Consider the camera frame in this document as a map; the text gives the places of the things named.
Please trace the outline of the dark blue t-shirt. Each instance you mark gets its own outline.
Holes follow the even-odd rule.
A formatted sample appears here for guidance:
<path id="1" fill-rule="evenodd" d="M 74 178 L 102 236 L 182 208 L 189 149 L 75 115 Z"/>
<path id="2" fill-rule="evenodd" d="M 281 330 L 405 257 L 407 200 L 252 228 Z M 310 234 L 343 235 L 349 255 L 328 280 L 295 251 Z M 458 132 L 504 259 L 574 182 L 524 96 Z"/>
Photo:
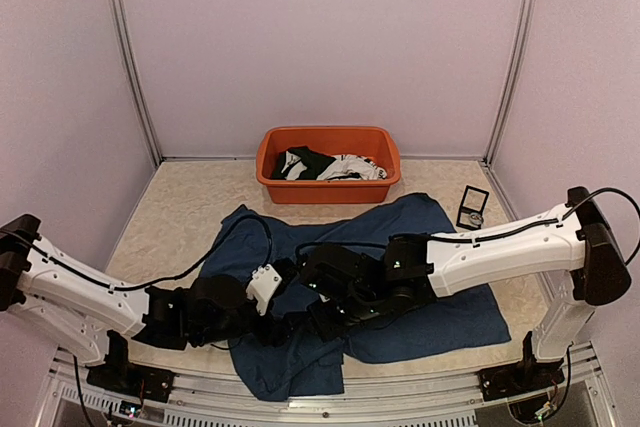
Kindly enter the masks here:
<path id="1" fill-rule="evenodd" d="M 370 242 L 378 246 L 397 233 L 449 233 L 452 229 L 441 206 L 424 193 L 405 195 L 353 219 L 316 225 L 290 225 L 241 205 L 222 220 L 215 238 L 219 247 L 200 274 L 227 274 L 245 281 L 264 258 L 293 258 L 295 248 L 304 242 L 357 241 L 361 244 L 358 252 L 376 256 L 377 248 L 363 245 Z M 230 356 L 237 375 L 254 397 L 282 402 L 296 396 L 343 393 L 345 357 L 388 364 L 510 339 L 493 292 L 483 285 L 399 319 L 356 327 L 330 342 L 301 329 L 283 346 L 267 347 L 247 334 Z"/>

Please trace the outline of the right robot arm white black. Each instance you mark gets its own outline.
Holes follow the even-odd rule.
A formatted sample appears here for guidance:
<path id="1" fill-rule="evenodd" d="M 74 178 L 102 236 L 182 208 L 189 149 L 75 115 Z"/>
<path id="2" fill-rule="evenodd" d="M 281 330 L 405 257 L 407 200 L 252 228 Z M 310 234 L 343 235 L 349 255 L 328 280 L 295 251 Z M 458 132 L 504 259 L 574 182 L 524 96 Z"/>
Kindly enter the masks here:
<path id="1" fill-rule="evenodd" d="M 321 295 L 311 307 L 319 335 L 329 340 L 351 326 L 418 307 L 480 285 L 560 272 L 563 288 L 523 341 L 511 380 L 535 389 L 558 369 L 571 341 L 599 306 L 631 287 L 631 260 L 620 251 L 595 199 L 579 186 L 567 200 L 524 220 L 460 234 L 395 234 L 375 259 L 336 243 L 300 254 L 299 281 Z"/>

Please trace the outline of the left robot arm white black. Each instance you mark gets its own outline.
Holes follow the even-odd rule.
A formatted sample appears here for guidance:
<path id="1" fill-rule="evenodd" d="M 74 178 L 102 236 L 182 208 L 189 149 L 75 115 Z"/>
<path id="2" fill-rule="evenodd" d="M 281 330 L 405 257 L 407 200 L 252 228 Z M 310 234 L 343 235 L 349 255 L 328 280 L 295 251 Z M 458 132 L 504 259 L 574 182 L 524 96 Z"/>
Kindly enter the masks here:
<path id="1" fill-rule="evenodd" d="M 183 351 L 251 335 L 279 346 L 292 316 L 270 308 L 284 285 L 269 264 L 251 277 L 199 277 L 190 287 L 164 280 L 121 282 L 67 256 L 40 235 L 38 218 L 24 214 L 1 228 L 1 308 L 29 317 L 84 365 L 121 392 L 140 381 L 128 342 Z"/>

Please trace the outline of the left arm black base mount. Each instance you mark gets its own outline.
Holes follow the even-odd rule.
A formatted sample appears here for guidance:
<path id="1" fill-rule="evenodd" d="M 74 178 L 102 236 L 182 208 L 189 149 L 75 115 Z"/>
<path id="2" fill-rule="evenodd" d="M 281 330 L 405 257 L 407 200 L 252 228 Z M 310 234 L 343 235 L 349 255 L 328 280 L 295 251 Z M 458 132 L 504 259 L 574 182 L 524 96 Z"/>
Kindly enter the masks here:
<path id="1" fill-rule="evenodd" d="M 168 402 L 174 379 L 175 373 L 170 370 L 137 364 L 120 373 L 106 365 L 91 367 L 87 374 L 89 385 L 140 400 L 160 403 Z"/>

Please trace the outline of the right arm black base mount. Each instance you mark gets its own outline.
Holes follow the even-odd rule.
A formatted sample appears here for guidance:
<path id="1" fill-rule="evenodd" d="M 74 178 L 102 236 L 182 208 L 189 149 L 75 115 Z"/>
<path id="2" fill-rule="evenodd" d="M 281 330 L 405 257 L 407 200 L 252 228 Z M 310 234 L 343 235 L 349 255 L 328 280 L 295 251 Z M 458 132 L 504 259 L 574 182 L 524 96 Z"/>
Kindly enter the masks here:
<path id="1" fill-rule="evenodd" d="M 482 369 L 477 375 L 485 402 L 535 392 L 565 380 L 561 367 L 555 364 L 526 367 L 513 363 Z"/>

